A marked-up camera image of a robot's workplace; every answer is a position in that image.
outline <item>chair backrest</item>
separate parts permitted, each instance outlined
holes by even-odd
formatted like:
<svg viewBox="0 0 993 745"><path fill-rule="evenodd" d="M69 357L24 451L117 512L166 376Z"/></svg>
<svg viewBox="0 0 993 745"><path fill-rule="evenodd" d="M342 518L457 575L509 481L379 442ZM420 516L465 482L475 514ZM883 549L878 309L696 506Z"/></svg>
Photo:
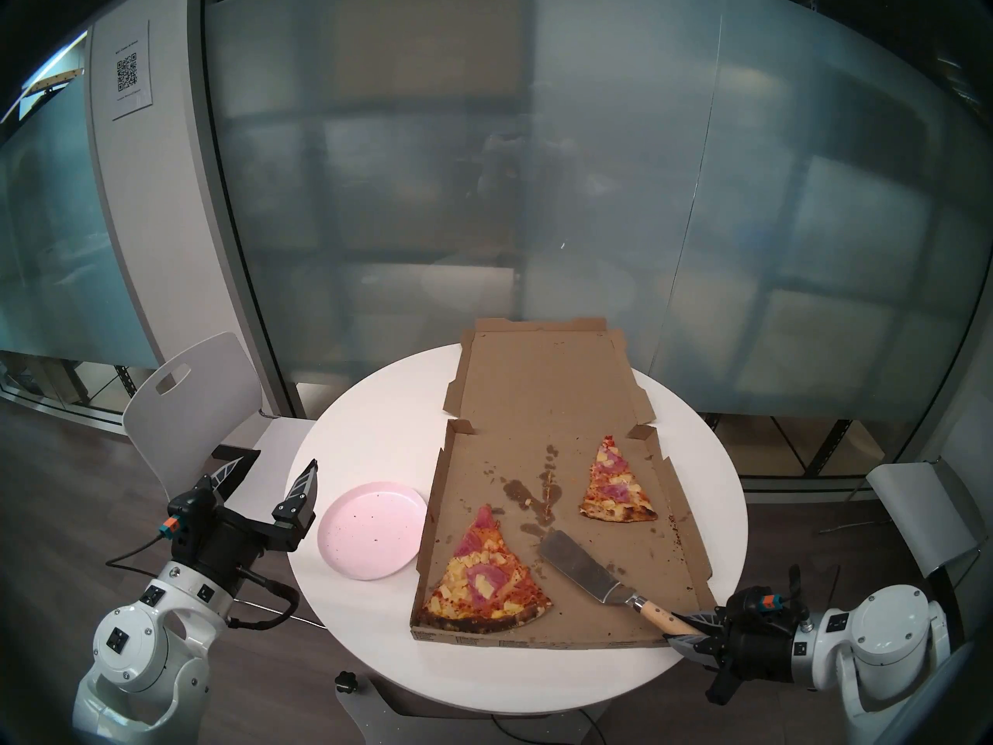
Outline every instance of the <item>chair backrest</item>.
<svg viewBox="0 0 993 745"><path fill-rule="evenodd" d="M993 530L993 403L974 393L941 447L941 458L961 478Z"/></svg>
<svg viewBox="0 0 993 745"><path fill-rule="evenodd" d="M159 392L173 371L175 386ZM193 488L211 451L261 405L251 360L233 333L223 333L149 376L124 410L124 430L172 499Z"/></svg>

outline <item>wooden handle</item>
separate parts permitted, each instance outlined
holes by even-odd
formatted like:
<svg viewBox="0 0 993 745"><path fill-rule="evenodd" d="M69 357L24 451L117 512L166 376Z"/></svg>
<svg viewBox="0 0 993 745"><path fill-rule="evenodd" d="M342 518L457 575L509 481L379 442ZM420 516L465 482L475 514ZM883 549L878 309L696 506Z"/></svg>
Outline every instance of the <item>wooden handle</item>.
<svg viewBox="0 0 993 745"><path fill-rule="evenodd" d="M673 617L663 607L656 606L651 601L645 601L640 615L660 628L668 636L702 636L703 632L697 628L690 627L678 617Z"/></svg>

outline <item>glass partition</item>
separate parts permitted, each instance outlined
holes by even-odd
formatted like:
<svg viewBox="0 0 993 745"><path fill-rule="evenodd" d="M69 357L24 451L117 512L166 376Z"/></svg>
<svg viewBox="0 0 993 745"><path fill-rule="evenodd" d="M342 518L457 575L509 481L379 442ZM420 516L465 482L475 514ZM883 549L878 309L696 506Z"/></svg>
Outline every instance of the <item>glass partition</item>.
<svg viewBox="0 0 993 745"><path fill-rule="evenodd" d="M743 474L864 475L989 263L972 112L787 0L221 0L206 60L308 415L475 317L603 315Z"/></svg>
<svg viewBox="0 0 993 745"><path fill-rule="evenodd" d="M107 234L80 78L0 146L0 350L158 365Z"/></svg>

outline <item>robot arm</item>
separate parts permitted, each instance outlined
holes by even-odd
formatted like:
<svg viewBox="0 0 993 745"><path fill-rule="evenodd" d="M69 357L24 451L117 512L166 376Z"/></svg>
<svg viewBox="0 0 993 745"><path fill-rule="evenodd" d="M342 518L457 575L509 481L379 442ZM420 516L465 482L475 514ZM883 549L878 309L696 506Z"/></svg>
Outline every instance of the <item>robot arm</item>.
<svg viewBox="0 0 993 745"><path fill-rule="evenodd" d="M296 590L251 571L266 550L292 551L314 523L317 461L312 461L272 511L273 523L249 520L223 506L229 487L204 476L169 502L160 529L172 539L172 560L135 603L114 609L93 636L93 667L73 706L73 727L93 742L195 742L209 698L211 644L225 628L268 630L296 609ZM278 617L245 623L228 617L242 580L289 603ZM166 625L173 615L180 638ZM138 709L154 711L140 720Z"/></svg>
<svg viewBox="0 0 993 745"><path fill-rule="evenodd" d="M726 607L688 615L704 636L678 636L681 655L717 671L707 699L724 705L742 681L841 686L851 742L873 742L924 674L948 659L945 611L911 585L883 588L850 612L810 616L800 597L799 568L789 571L789 597L768 587L735 593ZM880 703L868 712L861 698Z"/></svg>

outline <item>wooden floor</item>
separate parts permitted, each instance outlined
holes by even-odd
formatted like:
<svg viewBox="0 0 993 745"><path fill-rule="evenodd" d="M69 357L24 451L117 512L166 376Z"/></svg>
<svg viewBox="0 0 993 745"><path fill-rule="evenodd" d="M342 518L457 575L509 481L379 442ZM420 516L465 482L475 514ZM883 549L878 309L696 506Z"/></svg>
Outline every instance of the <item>wooden floor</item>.
<svg viewBox="0 0 993 745"><path fill-rule="evenodd" d="M0 400L0 742L55 742L69 722L76 685L90 667L99 620L133 602L146 581L103 561L151 539L165 497L134 448L106 435ZM742 583L787 589L799 563L813 610L823 609L837 565L833 605L854 607L873 590L920 583L892 525L817 535L825 525L884 518L878 502L750 504ZM165 543L134 565L158 570ZM285 554L268 553L257 570L293 583ZM246 585L241 597L278 606ZM236 616L258 619L235 605ZM316 619L306 603L301 616ZM343 669L370 673L325 630L290 622L271 632L229 631L211 649L213 702L202 743L362 743L337 703ZM601 719L611 745L628 742L835 743L844 741L836 693L753 681L723 708L707 704L711 674L680 663L615 700ZM401 712L465 715L379 679ZM39 716L39 704L51 715ZM598 742L591 732L588 745Z"/></svg>

